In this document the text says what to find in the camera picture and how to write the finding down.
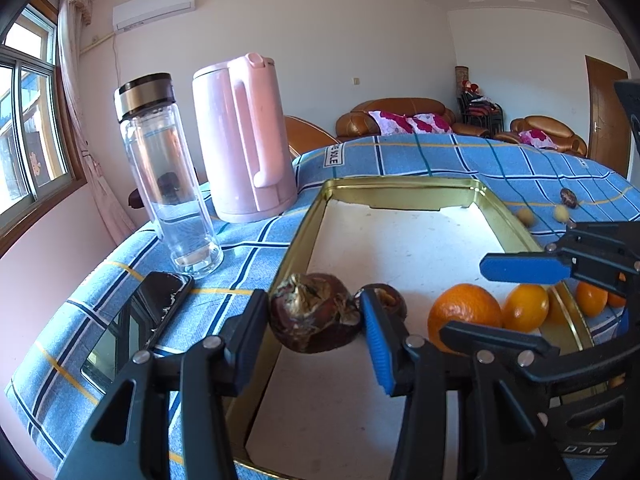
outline bottle lid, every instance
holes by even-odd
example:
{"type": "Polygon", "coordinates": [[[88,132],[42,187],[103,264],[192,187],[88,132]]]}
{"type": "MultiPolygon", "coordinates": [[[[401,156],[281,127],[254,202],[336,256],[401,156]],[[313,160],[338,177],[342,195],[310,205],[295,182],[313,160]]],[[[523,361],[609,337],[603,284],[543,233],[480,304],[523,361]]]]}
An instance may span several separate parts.
{"type": "Polygon", "coordinates": [[[149,108],[175,103],[174,85],[166,72],[149,74],[124,83],[113,98],[121,123],[149,108]]]}

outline blue plaid tablecloth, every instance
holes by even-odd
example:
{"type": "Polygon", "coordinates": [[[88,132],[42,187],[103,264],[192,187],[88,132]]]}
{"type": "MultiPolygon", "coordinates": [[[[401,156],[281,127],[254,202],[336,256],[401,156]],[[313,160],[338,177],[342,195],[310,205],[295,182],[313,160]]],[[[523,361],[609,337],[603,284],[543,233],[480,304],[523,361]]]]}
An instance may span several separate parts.
{"type": "MultiPolygon", "coordinates": [[[[531,232],[541,245],[564,233],[552,216],[562,187],[579,206],[574,221],[640,218],[640,191],[592,160],[529,146],[475,137],[414,135],[367,137],[305,153],[293,162],[298,200],[286,213],[250,224],[228,224],[215,216],[209,187],[202,187],[224,251],[214,273],[198,280],[154,351],[182,352],[240,314],[255,288],[267,289],[305,212],[329,178],[391,174],[477,178],[511,209],[530,206],[538,222],[531,232]]],[[[168,251],[150,224],[135,232],[101,263],[60,307],[15,371],[5,393],[47,459],[60,466],[98,400],[99,391],[80,373],[82,363],[124,301],[152,270],[174,270],[168,251]]],[[[590,319],[596,342],[612,336],[619,312],[608,308],[590,319]]],[[[180,395],[170,399],[170,463],[184,478],[180,440],[180,395]]],[[[593,460],[571,460],[576,480],[597,468],[593,460]]],[[[243,479],[261,478],[241,468],[243,479]]]]}

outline white paper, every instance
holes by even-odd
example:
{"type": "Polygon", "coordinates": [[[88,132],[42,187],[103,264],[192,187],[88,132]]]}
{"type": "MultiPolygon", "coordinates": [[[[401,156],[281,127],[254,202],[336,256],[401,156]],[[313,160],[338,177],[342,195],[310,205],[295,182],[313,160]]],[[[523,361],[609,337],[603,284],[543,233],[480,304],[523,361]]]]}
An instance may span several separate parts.
{"type": "MultiPolygon", "coordinates": [[[[453,285],[475,283],[505,300],[514,285],[480,275],[489,252],[503,250],[475,204],[400,211],[330,201],[308,272],[334,274],[351,293],[392,285],[407,303],[408,331],[427,336],[433,301],[453,285]]],[[[456,475],[455,399],[449,392],[447,480],[456,475]]],[[[256,465],[306,480],[386,480],[403,410],[404,397],[387,397],[376,382],[363,336],[321,354],[282,348],[246,449],[256,465]]]]}

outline window sill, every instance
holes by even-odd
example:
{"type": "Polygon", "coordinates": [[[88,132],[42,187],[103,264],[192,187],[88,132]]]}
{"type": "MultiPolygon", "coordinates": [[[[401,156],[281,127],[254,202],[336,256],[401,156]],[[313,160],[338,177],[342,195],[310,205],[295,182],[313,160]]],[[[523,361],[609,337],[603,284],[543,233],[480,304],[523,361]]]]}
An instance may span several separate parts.
{"type": "Polygon", "coordinates": [[[33,206],[14,223],[0,232],[0,258],[25,234],[38,220],[55,206],[86,184],[86,179],[74,180],[56,193],[33,204],[33,206]]]}

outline floral pillow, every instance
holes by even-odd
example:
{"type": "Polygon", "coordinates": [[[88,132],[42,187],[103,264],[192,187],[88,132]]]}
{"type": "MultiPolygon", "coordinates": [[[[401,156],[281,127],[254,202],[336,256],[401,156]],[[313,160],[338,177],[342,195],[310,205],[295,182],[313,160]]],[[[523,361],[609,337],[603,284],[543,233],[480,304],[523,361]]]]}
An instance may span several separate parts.
{"type": "Polygon", "coordinates": [[[555,142],[542,130],[526,130],[518,134],[520,142],[541,150],[557,150],[555,142]]]}
{"type": "Polygon", "coordinates": [[[416,134],[452,134],[449,123],[436,114],[416,114],[407,119],[416,134]]]}
{"type": "Polygon", "coordinates": [[[409,124],[406,117],[402,115],[392,114],[391,112],[369,112],[376,124],[380,128],[380,134],[383,136],[397,134],[412,134],[414,128],[409,124]]]}

